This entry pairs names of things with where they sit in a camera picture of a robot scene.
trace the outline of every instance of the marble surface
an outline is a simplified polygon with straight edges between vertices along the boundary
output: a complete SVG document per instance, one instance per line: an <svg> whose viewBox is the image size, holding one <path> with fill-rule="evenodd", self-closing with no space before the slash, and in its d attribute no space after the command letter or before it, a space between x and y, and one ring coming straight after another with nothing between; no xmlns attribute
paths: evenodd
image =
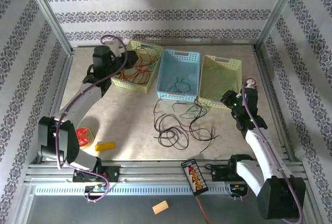
<svg viewBox="0 0 332 224"><path fill-rule="evenodd" d="M243 79L253 76L258 82L258 114L268 125L277 151L283 155L251 46L168 46L165 48L198 51L201 55L209 54L242 60ZM92 63L92 54L93 48L76 49L61 107L74 96L81 86L87 68ZM230 112L210 107L208 107L207 115L199 119L196 124L197 127L208 129L214 127L216 135L219 135L209 148L200 154L208 142L198 141L190 135L189 146L185 150L162 147L157 139L153 138L158 135L154 129L153 116L153 108L158 99L156 86L157 79L150 91L145 94L112 84L104 97L88 111L79 124L79 127L88 127L95 136L94 144L85 151L102 160L229 159L231 155L243 153L255 157L250 146L237 130ZM157 116L164 113L179 116L188 109L188 106L176 105L174 113L173 103L175 101L159 102L156 110ZM184 125L188 125L190 120L182 119L182 122ZM176 123L165 121L163 127L174 124ZM116 143L115 149L100 153L94 151L95 144L109 141ZM186 139L181 138L178 144L178 147L184 146Z"/></svg>

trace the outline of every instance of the green basket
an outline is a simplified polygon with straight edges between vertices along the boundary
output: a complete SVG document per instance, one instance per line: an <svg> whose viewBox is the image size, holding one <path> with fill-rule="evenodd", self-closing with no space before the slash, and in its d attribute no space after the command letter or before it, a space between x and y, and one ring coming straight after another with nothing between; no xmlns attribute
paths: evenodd
<svg viewBox="0 0 332 224"><path fill-rule="evenodd" d="M118 75L116 77L112 78L112 81L114 82L115 85L122 87L122 88L128 88L128 89L132 89L135 91L140 91L140 92L144 92L147 93L149 91L149 89L152 86L152 83L154 82L157 74L158 74L158 68L160 65L160 58L162 55L162 52L164 50L164 48L162 46L159 45L153 45L153 44L146 44L146 43L142 43L140 41L136 41L136 40L130 40L129 43L127 44L127 50L135 50L137 47L141 46L142 48L144 48L147 52L145 51L140 51L140 52L136 52L137 55L142 56L142 58L144 60L148 60L149 59L149 54L150 56L154 57L154 56L158 56L158 60L155 66L153 66L153 71L151 73L151 76L149 78L149 81L143 85L139 85L136 83L132 83L132 82L128 82L125 81L123 79L121 79L121 75ZM126 69L124 72L124 74L126 75L131 75L134 74L137 70L135 68L131 68L131 69Z"/></svg>
<svg viewBox="0 0 332 224"><path fill-rule="evenodd" d="M198 100L208 106L229 109L220 102L227 90L237 93L242 87L242 61L205 55L201 69Z"/></svg>

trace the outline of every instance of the plastic basket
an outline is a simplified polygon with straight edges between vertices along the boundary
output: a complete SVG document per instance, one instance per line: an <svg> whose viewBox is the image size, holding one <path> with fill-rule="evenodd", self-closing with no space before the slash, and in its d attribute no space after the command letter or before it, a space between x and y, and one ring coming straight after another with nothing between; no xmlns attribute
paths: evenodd
<svg viewBox="0 0 332 224"><path fill-rule="evenodd" d="M212 55L204 56L198 95L198 100L202 104L228 109L220 102L219 95L232 89L239 93L241 86L242 61Z"/></svg>
<svg viewBox="0 0 332 224"><path fill-rule="evenodd" d="M200 53L165 49L160 62L158 98L193 102L198 95Z"/></svg>
<svg viewBox="0 0 332 224"><path fill-rule="evenodd" d="M157 61L156 65L153 66L153 71L151 73L149 81L143 85L139 85L139 84L128 82L128 81L121 79L121 75L119 75L117 77L113 77L112 81L114 82L115 85L117 85L119 87L128 88L128 89L132 89L135 91L147 93L149 91L149 89L151 88L151 85L154 82L154 80L158 74L160 58L161 58L164 48L159 45L146 44L146 43L142 43L140 41L130 40L129 43L127 44L127 50L128 51L135 50L139 46L141 46L142 48L144 48L147 51L147 52L145 52L144 50L141 50L140 52L136 52L137 55L140 55L144 60L149 59L149 54L152 57L158 55L158 61ZM132 75L136 71L137 70L135 68L126 69L124 71L124 74Z"/></svg>

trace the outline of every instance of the wooden block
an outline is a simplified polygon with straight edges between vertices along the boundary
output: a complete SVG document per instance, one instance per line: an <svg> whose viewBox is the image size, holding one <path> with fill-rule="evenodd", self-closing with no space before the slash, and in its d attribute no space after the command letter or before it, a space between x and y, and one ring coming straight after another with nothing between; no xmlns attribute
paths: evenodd
<svg viewBox="0 0 332 224"><path fill-rule="evenodd" d="M158 205L152 207L152 209L155 212L155 215L160 213L161 211L164 211L167 208L168 208L168 204L166 201L163 201L163 202L159 203Z"/></svg>

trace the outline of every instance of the floral wallpaper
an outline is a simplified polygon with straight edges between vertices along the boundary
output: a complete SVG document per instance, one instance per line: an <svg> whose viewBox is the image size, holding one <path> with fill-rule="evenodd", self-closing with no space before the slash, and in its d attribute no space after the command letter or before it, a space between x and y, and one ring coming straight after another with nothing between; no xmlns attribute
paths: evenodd
<svg viewBox="0 0 332 224"><path fill-rule="evenodd" d="M0 0L0 33L0 223L10 223L66 54L36 0Z"/></svg>
<svg viewBox="0 0 332 224"><path fill-rule="evenodd" d="M257 39L277 0L48 0L72 46L129 39Z"/></svg>
<svg viewBox="0 0 332 224"><path fill-rule="evenodd" d="M332 223L331 1L289 0L261 50L324 223Z"/></svg>

